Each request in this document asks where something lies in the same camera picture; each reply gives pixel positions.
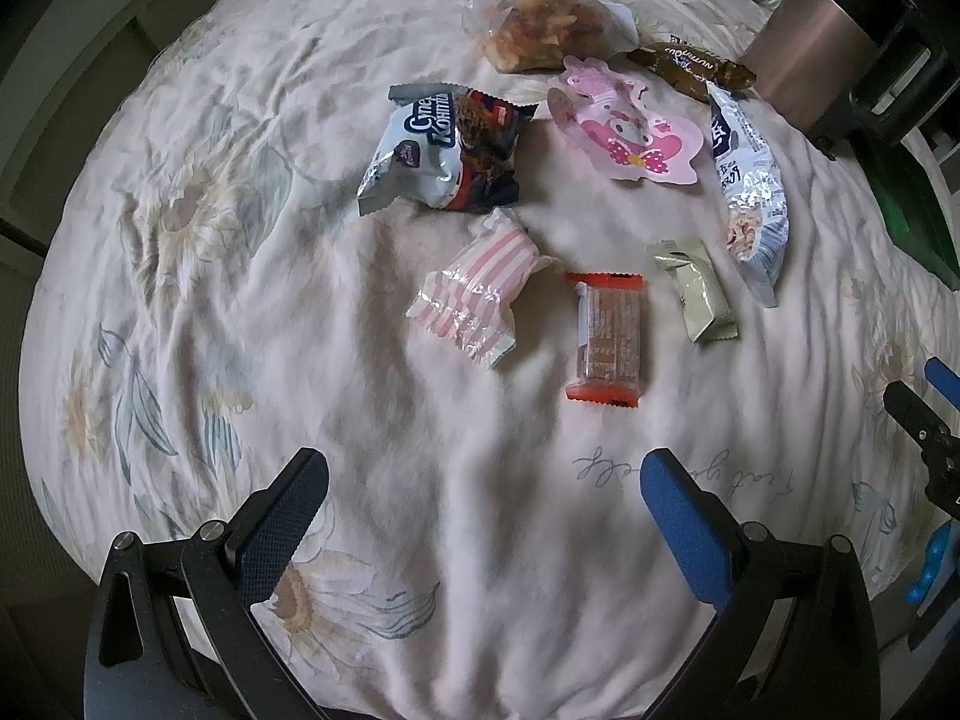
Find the blue gloved hand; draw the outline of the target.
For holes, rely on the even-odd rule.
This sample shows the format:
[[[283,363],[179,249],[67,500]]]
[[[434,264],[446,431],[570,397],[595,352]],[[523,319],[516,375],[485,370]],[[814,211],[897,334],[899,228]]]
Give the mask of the blue gloved hand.
[[[932,585],[942,572],[944,556],[949,549],[951,538],[952,524],[944,522],[940,527],[935,528],[935,532],[928,539],[924,550],[923,567],[908,587],[907,601],[910,605],[921,605],[924,598],[929,595]]]

